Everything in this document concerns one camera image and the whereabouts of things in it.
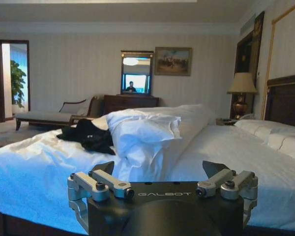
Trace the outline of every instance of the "wooden dresser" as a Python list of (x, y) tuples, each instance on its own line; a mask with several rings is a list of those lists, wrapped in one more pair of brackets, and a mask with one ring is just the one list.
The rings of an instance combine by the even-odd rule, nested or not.
[(158, 107), (159, 97), (140, 95), (105, 95), (104, 114), (129, 108)]

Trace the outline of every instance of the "wooden bed frame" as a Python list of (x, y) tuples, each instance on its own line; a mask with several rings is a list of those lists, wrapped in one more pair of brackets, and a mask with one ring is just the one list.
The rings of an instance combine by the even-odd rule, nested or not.
[[(295, 76), (269, 80), (267, 85), (265, 119), (295, 126)], [(12, 235), (81, 236), (0, 213), (0, 236)], [(248, 226), (244, 235), (295, 236), (295, 232)]]

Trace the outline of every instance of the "table lamp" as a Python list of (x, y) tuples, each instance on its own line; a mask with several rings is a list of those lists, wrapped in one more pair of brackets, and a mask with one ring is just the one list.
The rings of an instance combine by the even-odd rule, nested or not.
[(232, 86), (227, 91), (227, 94), (238, 95), (238, 100), (233, 104), (235, 119), (239, 119), (247, 111), (248, 105), (245, 103), (245, 93), (257, 93), (252, 81), (252, 74), (235, 73)]

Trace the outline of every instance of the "lamp base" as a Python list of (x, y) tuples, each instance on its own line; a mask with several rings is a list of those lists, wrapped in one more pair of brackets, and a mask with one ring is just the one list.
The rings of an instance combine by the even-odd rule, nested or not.
[(245, 96), (243, 94), (238, 95), (238, 100), (233, 104), (235, 111), (235, 119), (240, 119), (247, 111), (248, 105), (245, 103)]

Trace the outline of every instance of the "dark wooden headboard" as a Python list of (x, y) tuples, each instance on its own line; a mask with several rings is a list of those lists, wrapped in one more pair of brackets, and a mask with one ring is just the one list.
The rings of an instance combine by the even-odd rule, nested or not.
[(295, 126), (295, 75), (267, 82), (265, 120)]

